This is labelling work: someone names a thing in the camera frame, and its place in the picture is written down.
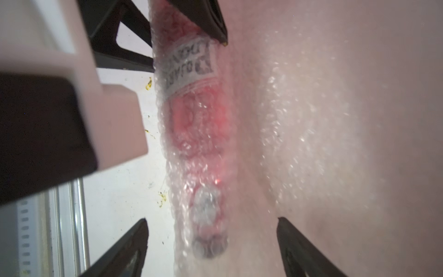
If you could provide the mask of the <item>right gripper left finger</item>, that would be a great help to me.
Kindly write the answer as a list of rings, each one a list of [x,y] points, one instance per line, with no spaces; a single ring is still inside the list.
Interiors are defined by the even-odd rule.
[[[81,277],[140,277],[148,249],[149,229],[142,218]]]

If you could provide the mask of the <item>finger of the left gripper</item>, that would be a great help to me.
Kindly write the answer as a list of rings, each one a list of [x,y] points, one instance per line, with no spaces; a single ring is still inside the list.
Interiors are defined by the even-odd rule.
[[[207,35],[228,45],[228,31],[217,0],[168,1]]]
[[[152,45],[151,26],[131,0],[78,0],[81,17],[96,66],[153,73],[153,58],[117,44],[120,24],[128,27],[147,45]]]

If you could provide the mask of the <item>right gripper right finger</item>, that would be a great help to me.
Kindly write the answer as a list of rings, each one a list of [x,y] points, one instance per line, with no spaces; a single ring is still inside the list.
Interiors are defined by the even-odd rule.
[[[287,218],[276,229],[281,259],[287,277],[345,277]]]

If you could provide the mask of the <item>pink drink bottle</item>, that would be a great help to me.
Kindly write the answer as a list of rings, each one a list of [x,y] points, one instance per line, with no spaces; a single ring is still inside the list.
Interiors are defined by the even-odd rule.
[[[230,57],[169,1],[151,1],[155,88],[185,252],[228,246],[227,191],[234,182]]]

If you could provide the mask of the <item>bubble wrap sheet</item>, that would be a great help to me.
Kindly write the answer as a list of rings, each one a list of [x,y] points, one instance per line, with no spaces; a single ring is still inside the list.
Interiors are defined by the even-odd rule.
[[[443,3],[220,1],[229,245],[177,277],[283,277],[286,218],[349,277],[443,274]]]

